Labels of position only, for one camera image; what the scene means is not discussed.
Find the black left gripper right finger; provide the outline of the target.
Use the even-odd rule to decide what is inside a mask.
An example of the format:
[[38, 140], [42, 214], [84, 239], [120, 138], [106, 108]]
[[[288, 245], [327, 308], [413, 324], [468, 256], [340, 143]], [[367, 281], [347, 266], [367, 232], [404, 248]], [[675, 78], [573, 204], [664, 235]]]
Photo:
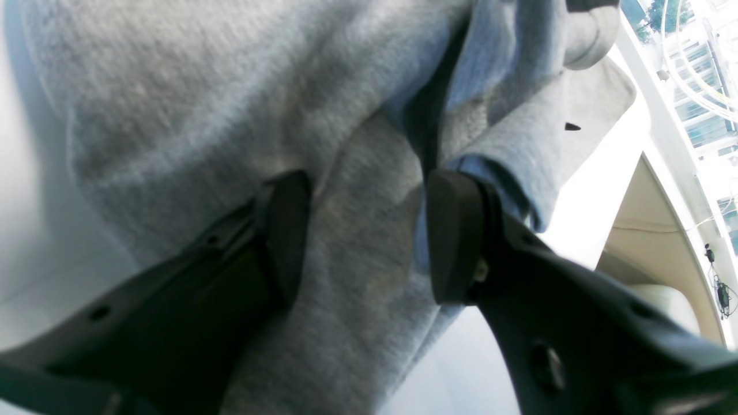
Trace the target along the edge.
[[558, 256], [470, 175], [427, 182], [432, 292], [474, 305], [522, 414], [735, 414], [736, 353]]

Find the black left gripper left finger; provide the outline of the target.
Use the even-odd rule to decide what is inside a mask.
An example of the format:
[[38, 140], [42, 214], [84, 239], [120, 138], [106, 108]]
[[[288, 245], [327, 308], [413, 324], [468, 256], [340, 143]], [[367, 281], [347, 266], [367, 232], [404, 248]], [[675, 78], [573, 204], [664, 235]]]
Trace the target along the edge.
[[216, 414], [243, 344], [297, 296], [304, 171], [264, 182], [186, 250], [2, 352], [2, 399], [41, 414]]

